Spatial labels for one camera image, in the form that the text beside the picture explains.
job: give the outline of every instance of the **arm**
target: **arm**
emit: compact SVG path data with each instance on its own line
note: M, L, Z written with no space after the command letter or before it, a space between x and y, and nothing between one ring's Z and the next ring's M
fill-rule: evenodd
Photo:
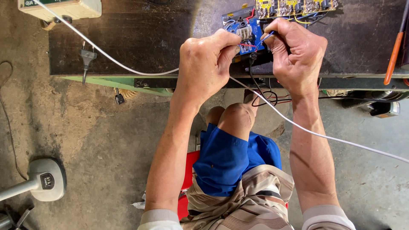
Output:
M190 38L181 46L168 123L149 171L145 212L169 209L177 213L193 118L229 80L231 59L238 53L239 43L239 36L221 29L210 37Z
M325 134L318 108L317 79L327 40L297 23L276 19L265 30L278 32L266 39L273 52L273 73L290 92L294 122ZM334 161L327 139L293 127L290 166L302 212L313 206L339 206Z

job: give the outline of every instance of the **white cable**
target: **white cable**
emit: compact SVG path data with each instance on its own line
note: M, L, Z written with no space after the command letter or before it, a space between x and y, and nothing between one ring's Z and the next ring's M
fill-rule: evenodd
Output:
M165 74L173 73L173 72L179 70L179 68L177 68L177 69L175 69L175 70L167 71L167 72L164 72L164 73L157 73L157 74L148 74L148 73L142 73L142 72L138 72L138 71L132 70L132 69L130 69L130 68L128 68L128 67L122 65L122 64L119 63L117 60L115 60L115 59L113 59L111 56L109 56L108 54L106 54L106 53L105 53L103 50L101 50L96 44L94 44L90 39L88 39L87 37L85 37L80 31L78 31L77 29L75 29L72 25L70 25L67 21L65 21L65 20L62 19L60 16L58 16L56 13L54 13L52 10L50 10L48 7L46 7L43 3L39 2L38 0L33 0L33 1L34 1L35 3L37 3L38 5L40 5L42 8L46 9L48 12L52 13L56 18L58 18L61 22L63 22L64 24L66 24L69 28L71 28L74 32L76 32L79 36L81 36L85 41L87 41L88 43L90 43L91 45L93 45L93 46L95 47L95 49L97 49L98 51L100 51L104 56L106 56L106 57L109 58L111 61L115 62L117 65L121 66L122 68L124 68L124 69L126 69L126 70L128 70L128 71L131 71L131 72L133 72L133 73L140 74L140 75L146 75L146 76L160 76L160 75L165 75ZM255 92L254 90L250 89L249 87L247 87L247 86L244 85L243 83L237 81L236 79L234 79L234 78L232 78L232 77L230 77L230 78L231 78L232 80L234 80L235 82L239 83L240 85L244 86L246 89L249 89L249 90L251 90L253 93L255 93L256 95L258 95L258 96L259 96L263 101L265 101L271 108L273 108L282 118L284 118L285 120L287 120L287 121L290 122L291 124L297 126L298 128L304 130L305 132L311 133L311 134L313 134L313 135L316 135L316 136L319 136L319 137L322 137L322 138L327 138L327 139L335 140L335 141L342 142L342 143L345 143L345 144L350 144L350 145L355 146L355 147L358 147L358 148L366 149L366 150L369 150L369 151L372 151L372 152L375 152L375 153L379 153L379 154L382 154L382 155L385 155L385 156L388 156L388 157L392 157L392 158L394 158L394 159L401 160L401 161L403 161L403 162L409 163L409 160L407 160L407 159L405 159L405 158L402 158L402 157L399 157L399 156L395 156L395 155L390 154L390 153L385 153L385 152L382 152L382 151L379 151L379 150L376 150L376 149L371 149L371 148L362 146L362 145L360 145L360 144L355 144L355 143L352 143L352 142L349 142L349 141L345 141L345 140L340 140L340 139L337 139L337 138L328 137L328 136L325 136L325 135L321 135L321 134L318 134L318 133L314 133L314 132L312 132L312 131L310 131L310 130L308 130L308 129L305 129L305 128L301 127L300 125L296 124L295 122L293 122L292 120L286 118L284 115L282 115L268 100L266 100L266 99L265 99L264 97L262 97L260 94L258 94L258 93Z
M142 72L138 72L136 70L133 70L131 68L128 68L124 65L122 65L121 63L119 63L117 60L113 59L111 56L109 56L107 53L105 53L103 50L101 50L96 44L94 44L90 39L88 39L87 37L85 37L80 31L78 31L77 29L75 29L71 24L69 24L67 21L65 21L64 19L62 19L59 15L57 15L56 13L54 13L52 10L50 10L48 7L46 7L43 3L41 3L39 0L33 0L35 3L37 3L38 5L40 5L42 8L44 8L45 10L47 10L48 12L52 13L56 18L58 18L61 22L63 22L64 24L66 24L70 29L72 29L74 32L76 32L79 36L81 36L85 41L87 41L89 44L93 45L95 47L95 49L97 49L100 53L102 53L104 56L106 56L107 58L109 58L111 61L115 62L117 65L121 66L122 68L131 71L133 73L136 74L140 74L140 75L145 75L145 76L161 76L161 75L165 75L165 74L170 74L173 72L176 72L179 70L179 68L175 69L175 70L171 70L171 71L167 71L164 73L157 73L157 74L147 74L147 73L142 73Z
M255 93L256 95L258 95L258 96L259 96L263 101L265 101L271 108L273 108L282 118L284 118L285 120L287 120L287 121L290 122L291 124L297 126L298 128L304 130L305 132L308 132L308 133L317 135L317 136L322 137L322 138L327 138L327 139L339 141L339 142L342 142L342 143L345 143L345 144L350 144L350 145L353 145L353 146L358 147L358 148L366 149L366 150L372 151L372 152L374 152L374 153L379 153L379 154L382 154L382 155L385 155L385 156L388 156L388 157L392 157L392 158L395 158L395 159L397 159L397 160L401 160L401 161L403 161L403 162L409 163L409 160L408 160L408 159L405 159L405 158L402 158L402 157L399 157L399 156L396 156L396 155L393 155L393 154L390 154L390 153L385 153L385 152L382 152L382 151L379 151L379 150L376 150L376 149L371 149L371 148L362 146L362 145L360 145L360 144L355 144L355 143L352 143L352 142L349 142L349 141L345 141L345 140L340 140L340 139L337 139L337 138L328 137L328 136L325 136L325 135L321 135L321 134L318 134L318 133L314 133L314 132L312 132L312 131L310 131L310 130L308 130L308 129L305 129L305 128L301 127L300 125L296 124L294 121L292 121L292 120L286 118L284 115L282 115L268 100L266 100L266 99L265 99L264 97L262 97L260 94L258 94L258 93L255 92L254 90L250 89L250 88L247 87L245 84L243 84L243 83L237 81L237 80L234 79L233 77L230 77L230 78L231 78L232 80L234 80L235 82L239 83L240 85L244 86L246 89L249 89L249 90L251 90L253 93Z

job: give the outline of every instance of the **man's left hand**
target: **man's left hand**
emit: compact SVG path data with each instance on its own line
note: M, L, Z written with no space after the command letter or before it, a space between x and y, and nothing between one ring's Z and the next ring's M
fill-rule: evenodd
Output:
M241 38L219 29L205 38L189 38L180 47L179 77L172 101L197 110L229 80L231 60Z

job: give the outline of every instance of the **hand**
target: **hand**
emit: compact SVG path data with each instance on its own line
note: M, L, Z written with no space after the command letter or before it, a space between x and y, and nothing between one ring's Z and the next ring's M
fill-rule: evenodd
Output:
M180 47L179 77L173 101L197 106L217 93L229 80L231 60L241 38L223 29L215 34L189 38Z
M273 53L275 77L292 96L317 95L317 80L327 39L283 18L275 19L264 31L270 33L272 30L278 35L273 34L264 42Z

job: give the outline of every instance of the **shirt sleeve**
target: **shirt sleeve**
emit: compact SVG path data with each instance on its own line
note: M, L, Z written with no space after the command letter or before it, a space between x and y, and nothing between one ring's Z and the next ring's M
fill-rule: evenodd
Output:
M153 209L142 214L138 230L182 230L178 215L168 209Z
M303 213L302 230L355 230L344 211L335 205L318 205Z

